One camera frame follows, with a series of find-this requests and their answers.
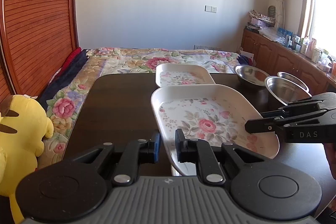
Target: wooden wardrobe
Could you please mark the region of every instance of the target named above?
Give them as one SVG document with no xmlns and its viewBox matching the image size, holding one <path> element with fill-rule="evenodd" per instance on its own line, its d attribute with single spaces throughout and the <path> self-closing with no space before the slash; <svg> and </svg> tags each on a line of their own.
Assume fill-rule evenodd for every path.
<svg viewBox="0 0 336 224">
<path fill-rule="evenodd" d="M 75 0 L 1 0 L 0 102 L 39 95 L 78 47 Z"/>
</svg>

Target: window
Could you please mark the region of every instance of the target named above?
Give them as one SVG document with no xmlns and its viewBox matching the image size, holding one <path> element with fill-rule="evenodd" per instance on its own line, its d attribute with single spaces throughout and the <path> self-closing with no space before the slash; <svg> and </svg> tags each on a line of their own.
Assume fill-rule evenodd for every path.
<svg viewBox="0 0 336 224">
<path fill-rule="evenodd" d="M 310 40 L 336 57 L 336 0 L 315 0 L 313 5 Z"/>
</svg>

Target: white tray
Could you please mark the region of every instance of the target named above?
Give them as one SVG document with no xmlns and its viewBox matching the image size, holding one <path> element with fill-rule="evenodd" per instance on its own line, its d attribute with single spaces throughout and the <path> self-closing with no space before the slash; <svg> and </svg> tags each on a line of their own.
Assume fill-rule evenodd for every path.
<svg viewBox="0 0 336 224">
<path fill-rule="evenodd" d="M 156 67 L 155 82 L 158 86 L 214 84 L 206 68 L 189 64 L 161 64 Z"/>
<path fill-rule="evenodd" d="M 274 132 L 249 134 L 245 122 L 262 118 L 238 91 L 224 85 L 170 85 L 157 89 L 151 105 L 172 166 L 184 176 L 196 174 L 192 163 L 179 163 L 175 130 L 185 137 L 207 140 L 212 146 L 234 142 L 269 158 L 279 151 Z"/>
</svg>

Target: stainless steel bowl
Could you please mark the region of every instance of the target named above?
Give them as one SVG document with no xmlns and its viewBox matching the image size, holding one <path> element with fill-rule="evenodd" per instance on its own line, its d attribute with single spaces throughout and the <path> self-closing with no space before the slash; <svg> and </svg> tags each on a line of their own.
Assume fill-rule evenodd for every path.
<svg viewBox="0 0 336 224">
<path fill-rule="evenodd" d="M 265 87 L 265 79 L 269 77 L 263 70 L 249 65 L 236 65 L 234 72 L 242 84 L 257 90 Z"/>
<path fill-rule="evenodd" d="M 294 75 L 290 75 L 289 73 L 280 71 L 278 72 L 278 76 L 294 82 L 295 84 L 299 85 L 304 90 L 309 92 L 309 88 L 307 87 L 307 85 L 304 82 L 302 82 L 299 78 L 295 77 Z"/>
<path fill-rule="evenodd" d="M 289 102 L 311 97 L 302 87 L 285 78 L 267 77 L 265 85 L 268 90 L 268 106 L 270 109 L 287 106 Z"/>
</svg>

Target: wooden cabinet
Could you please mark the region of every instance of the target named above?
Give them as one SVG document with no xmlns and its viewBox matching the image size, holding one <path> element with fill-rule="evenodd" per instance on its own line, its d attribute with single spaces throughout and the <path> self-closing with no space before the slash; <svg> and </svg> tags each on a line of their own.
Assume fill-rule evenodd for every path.
<svg viewBox="0 0 336 224">
<path fill-rule="evenodd" d="M 254 60 L 256 67 L 265 71 L 268 74 L 272 74 L 271 64 L 276 51 L 275 43 L 270 42 L 268 39 L 259 37 L 255 45 Z"/>
<path fill-rule="evenodd" d="M 241 47 L 243 51 L 254 54 L 257 68 L 269 75 L 276 75 L 280 71 L 290 73 L 303 81 L 312 95 L 323 93 L 328 87 L 328 77 L 324 72 L 302 56 L 259 34 L 244 30 Z"/>
<path fill-rule="evenodd" d="M 243 40 L 241 41 L 241 47 L 244 52 L 254 53 L 254 45 L 258 40 L 258 34 L 244 30 Z"/>
<path fill-rule="evenodd" d="M 327 83 L 326 76 L 322 72 L 303 60 L 300 62 L 295 76 L 308 86 L 311 95 L 322 93 Z"/>
<path fill-rule="evenodd" d="M 293 74 L 299 65 L 299 58 L 277 45 L 277 50 L 275 57 L 273 58 L 273 63 L 271 65 L 270 71 L 271 75 L 277 75 L 278 72 L 283 71 Z"/>
</svg>

